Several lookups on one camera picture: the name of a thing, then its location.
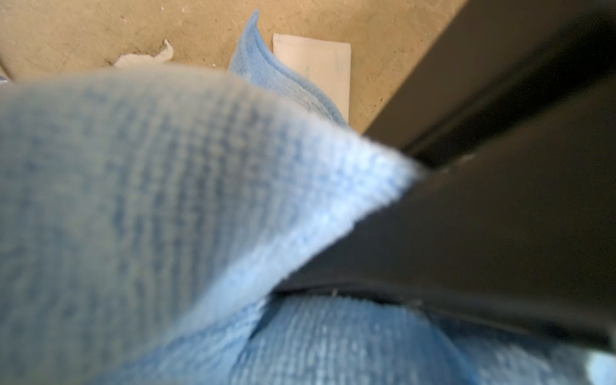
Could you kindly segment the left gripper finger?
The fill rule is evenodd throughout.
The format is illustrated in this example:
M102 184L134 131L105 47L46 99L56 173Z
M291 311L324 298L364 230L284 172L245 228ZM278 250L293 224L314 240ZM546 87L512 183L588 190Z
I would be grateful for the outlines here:
M367 134L428 176L278 293L614 351L614 2L467 2Z

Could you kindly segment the white tube teal cap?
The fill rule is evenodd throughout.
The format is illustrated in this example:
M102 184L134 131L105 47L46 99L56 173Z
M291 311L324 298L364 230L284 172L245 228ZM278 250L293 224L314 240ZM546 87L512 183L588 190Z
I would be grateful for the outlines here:
M349 120L351 45L294 35L275 34L274 56L323 91Z

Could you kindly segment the blue microfiber cloth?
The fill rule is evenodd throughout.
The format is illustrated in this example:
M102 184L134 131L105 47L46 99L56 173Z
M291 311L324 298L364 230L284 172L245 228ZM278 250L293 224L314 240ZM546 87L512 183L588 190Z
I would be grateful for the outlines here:
M253 15L229 70L1 91L4 384L587 384L588 355L271 290L424 168L349 128Z

